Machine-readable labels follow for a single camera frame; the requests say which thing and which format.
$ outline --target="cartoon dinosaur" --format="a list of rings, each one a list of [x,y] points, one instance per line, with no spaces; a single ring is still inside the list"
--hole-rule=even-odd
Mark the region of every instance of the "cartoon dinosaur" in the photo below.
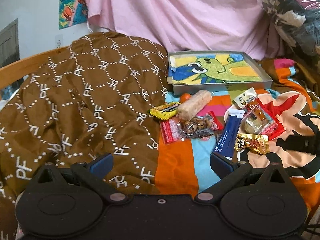
[[[198,73],[198,75],[194,80],[202,79],[204,77],[207,78],[205,83],[210,83],[213,79],[216,82],[224,83],[224,82],[254,82],[261,81],[260,77],[254,76],[237,76],[231,73],[231,68],[242,67],[244,66],[245,61],[234,62],[234,59],[229,57],[228,62],[230,64],[223,65],[215,58],[206,58],[201,57],[196,60],[195,63],[189,63],[188,66],[193,67],[192,72]]]

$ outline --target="wall switch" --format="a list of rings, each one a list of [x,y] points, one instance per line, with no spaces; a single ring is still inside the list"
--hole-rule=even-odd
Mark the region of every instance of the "wall switch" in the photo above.
[[[62,34],[56,35],[55,40],[56,40],[56,43],[55,43],[56,48],[63,47],[63,35]]]

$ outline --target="pink stripe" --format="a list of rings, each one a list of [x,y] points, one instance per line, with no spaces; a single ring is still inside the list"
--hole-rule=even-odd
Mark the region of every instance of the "pink stripe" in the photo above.
[[[224,116],[229,107],[224,105],[205,106],[197,115],[204,116],[206,113],[213,111],[216,116]]]
[[[288,58],[279,58],[274,60],[275,69],[293,67],[295,61]]]

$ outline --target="blue tube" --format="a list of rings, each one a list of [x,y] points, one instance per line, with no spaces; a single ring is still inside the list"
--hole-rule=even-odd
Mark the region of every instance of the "blue tube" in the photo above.
[[[230,109],[229,117],[214,152],[232,158],[244,110]]]

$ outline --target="gold snack package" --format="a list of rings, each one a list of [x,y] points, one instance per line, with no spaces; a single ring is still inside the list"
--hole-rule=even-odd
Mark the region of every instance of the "gold snack package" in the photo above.
[[[269,153],[269,138],[267,135],[238,133],[235,150],[240,152],[247,147],[260,154]]]
[[[167,121],[176,115],[179,105],[181,105],[179,102],[167,103],[151,108],[148,113],[160,120]]]

